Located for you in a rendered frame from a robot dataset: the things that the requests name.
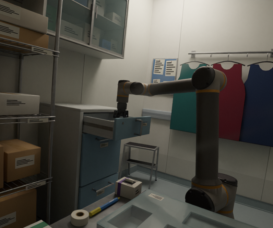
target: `blue and yellow marker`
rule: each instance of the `blue and yellow marker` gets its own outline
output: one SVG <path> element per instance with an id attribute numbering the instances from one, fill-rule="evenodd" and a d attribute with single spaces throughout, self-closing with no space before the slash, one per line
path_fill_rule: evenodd
<path id="1" fill-rule="evenodd" d="M 114 198 L 113 200 L 109 201 L 108 203 L 106 203 L 106 204 L 104 204 L 104 205 L 102 205 L 102 206 L 100 206 L 100 207 L 98 207 L 98 208 L 96 208 L 96 209 L 90 211 L 90 212 L 89 212 L 89 216 L 90 216 L 90 217 L 94 216 L 95 214 L 97 214 L 97 213 L 99 213 L 100 211 L 106 209 L 106 208 L 109 207 L 110 205 L 112 205 L 112 204 L 118 202 L 119 199 L 120 199 L 120 197 Z"/>

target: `floor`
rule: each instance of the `floor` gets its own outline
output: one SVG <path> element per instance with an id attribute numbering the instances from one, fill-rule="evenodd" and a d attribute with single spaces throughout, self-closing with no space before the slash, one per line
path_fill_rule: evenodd
<path id="1" fill-rule="evenodd" d="M 142 192 L 148 189 L 149 175 L 140 171 L 136 171 L 127 175 L 132 179 L 142 181 Z M 174 199 L 185 201 L 185 194 L 189 187 L 173 183 L 171 181 L 159 178 L 154 181 L 152 177 L 151 190 L 170 196 Z M 234 207 L 235 219 L 258 228 L 271 228 L 273 227 L 273 213 L 266 212 L 257 208 L 235 203 Z"/>

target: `cabinet top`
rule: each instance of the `cabinet top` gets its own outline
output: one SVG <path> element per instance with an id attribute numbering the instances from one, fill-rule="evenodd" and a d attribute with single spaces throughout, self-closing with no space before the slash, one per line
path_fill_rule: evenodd
<path id="1" fill-rule="evenodd" d="M 49 106 L 49 103 L 40 103 L 44 106 Z M 93 104 L 70 104 L 70 103 L 55 103 L 55 107 L 71 109 L 79 112 L 113 112 L 117 108 L 93 105 Z"/>

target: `purple stripe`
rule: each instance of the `purple stripe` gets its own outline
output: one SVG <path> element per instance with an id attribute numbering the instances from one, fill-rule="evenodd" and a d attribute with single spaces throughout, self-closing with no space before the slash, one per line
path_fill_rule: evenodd
<path id="1" fill-rule="evenodd" d="M 121 185 L 122 185 L 122 182 L 124 182 L 126 179 L 129 179 L 129 178 L 126 177 L 125 179 L 123 179 L 120 182 L 118 182 L 118 192 L 117 192 L 117 195 L 121 194 Z"/>

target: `glass cabinet door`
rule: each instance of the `glass cabinet door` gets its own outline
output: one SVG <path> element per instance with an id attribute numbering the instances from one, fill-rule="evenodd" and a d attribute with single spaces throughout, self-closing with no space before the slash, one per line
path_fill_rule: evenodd
<path id="1" fill-rule="evenodd" d="M 58 0 L 47 0 L 48 29 L 55 32 Z M 63 0 L 61 36 L 89 44 L 91 28 L 91 0 Z"/>
<path id="2" fill-rule="evenodd" d="M 127 0 L 94 0 L 91 45 L 123 55 L 126 11 Z"/>

